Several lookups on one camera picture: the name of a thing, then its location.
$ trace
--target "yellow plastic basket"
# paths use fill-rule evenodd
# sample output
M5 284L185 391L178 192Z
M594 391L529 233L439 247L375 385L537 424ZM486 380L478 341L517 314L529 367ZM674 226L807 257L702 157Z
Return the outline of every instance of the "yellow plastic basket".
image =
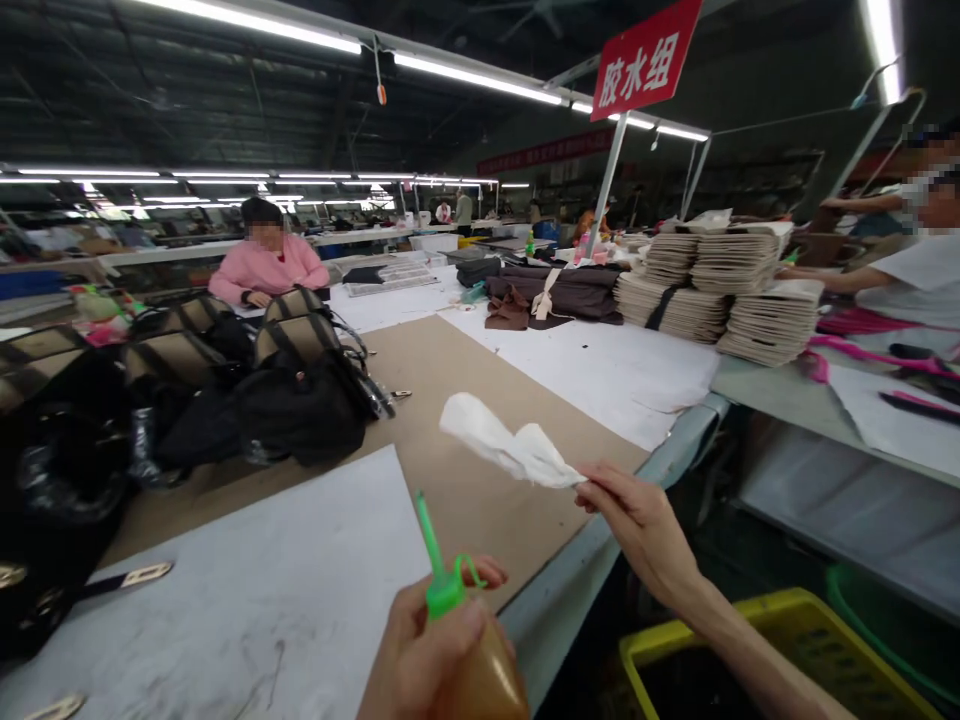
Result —
M816 596L794 588L734 606L790 662L859 718L943 720ZM679 620L620 641L620 659L647 720L659 720L638 668L703 645Z

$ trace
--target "red sign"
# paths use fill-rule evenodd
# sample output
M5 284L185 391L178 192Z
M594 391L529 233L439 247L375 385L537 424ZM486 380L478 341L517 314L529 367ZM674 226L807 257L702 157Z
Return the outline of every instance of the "red sign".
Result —
M477 175L485 177L519 170L531 165L570 160L575 157L592 155L593 153L609 150L613 146L613 132L616 128L608 127L603 130L591 130L582 135L573 135L568 138L537 145L526 150L498 155L477 163Z
M680 0L603 46L592 121L673 97L703 0Z

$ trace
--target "hand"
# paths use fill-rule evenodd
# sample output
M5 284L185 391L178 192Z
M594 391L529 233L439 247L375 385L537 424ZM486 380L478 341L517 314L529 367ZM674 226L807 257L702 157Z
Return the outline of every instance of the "hand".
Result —
M253 292L247 295L247 303L254 305L255 307L265 308L270 304L272 298L266 293Z
M666 493L607 462L578 466L587 482L576 486L576 504L600 511L634 572L653 596L681 618L698 609L709 583Z
M480 555L473 562L488 590L508 580L506 570L493 558ZM466 563L463 579L473 584ZM504 644L512 650L500 624L479 600L463 603L427 627L427 588L431 582L433 577L427 576L403 588L394 598L357 720L433 717L431 709L441 687L480 642L488 622L494 623Z

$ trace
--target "green bottle cap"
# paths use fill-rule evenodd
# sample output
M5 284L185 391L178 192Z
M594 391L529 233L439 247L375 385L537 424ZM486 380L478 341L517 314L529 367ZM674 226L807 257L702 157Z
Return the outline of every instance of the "green bottle cap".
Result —
M440 552L440 543L433 531L430 522L430 513L427 512L427 501L423 491L417 492L417 514L420 516L420 529L423 531L423 541L427 545L427 554L430 556L430 565L433 568L433 582L427 588L427 616L437 620L467 599L467 587L463 582L463 563L466 561L473 573L473 581L477 587L486 585L477 574L473 560L469 555L457 555L453 563L453 572L443 565L443 554Z

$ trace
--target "pink sweater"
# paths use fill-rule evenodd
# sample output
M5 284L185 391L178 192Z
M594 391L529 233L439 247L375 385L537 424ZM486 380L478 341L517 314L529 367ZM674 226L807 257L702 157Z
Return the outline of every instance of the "pink sweater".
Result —
M296 235L283 238L283 262L255 240L244 240L232 248L210 278L210 292L234 305L247 290L282 295L294 284L311 290L330 282L330 273L309 243Z

